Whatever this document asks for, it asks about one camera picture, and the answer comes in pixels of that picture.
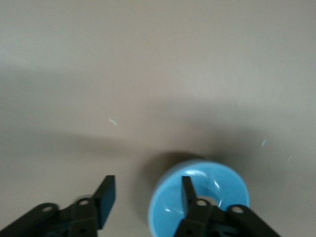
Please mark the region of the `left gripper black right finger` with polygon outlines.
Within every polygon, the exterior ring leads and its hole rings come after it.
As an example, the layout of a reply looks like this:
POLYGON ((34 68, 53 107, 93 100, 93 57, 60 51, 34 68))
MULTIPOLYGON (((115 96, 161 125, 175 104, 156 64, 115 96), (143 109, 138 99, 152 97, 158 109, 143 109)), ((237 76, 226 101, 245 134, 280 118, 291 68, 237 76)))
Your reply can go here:
POLYGON ((230 205, 227 210, 196 195, 189 176, 182 177, 185 217, 175 237, 278 237, 280 236, 249 207, 230 205))

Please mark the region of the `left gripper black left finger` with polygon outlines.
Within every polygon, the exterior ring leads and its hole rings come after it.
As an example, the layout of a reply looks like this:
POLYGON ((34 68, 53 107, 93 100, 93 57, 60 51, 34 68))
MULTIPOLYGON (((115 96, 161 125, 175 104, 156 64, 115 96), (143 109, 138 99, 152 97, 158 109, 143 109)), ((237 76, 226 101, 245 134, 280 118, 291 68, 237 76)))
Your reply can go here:
POLYGON ((0 231, 2 237, 96 237, 116 200, 116 180, 107 175, 90 197, 64 209, 55 203, 37 205, 0 231))

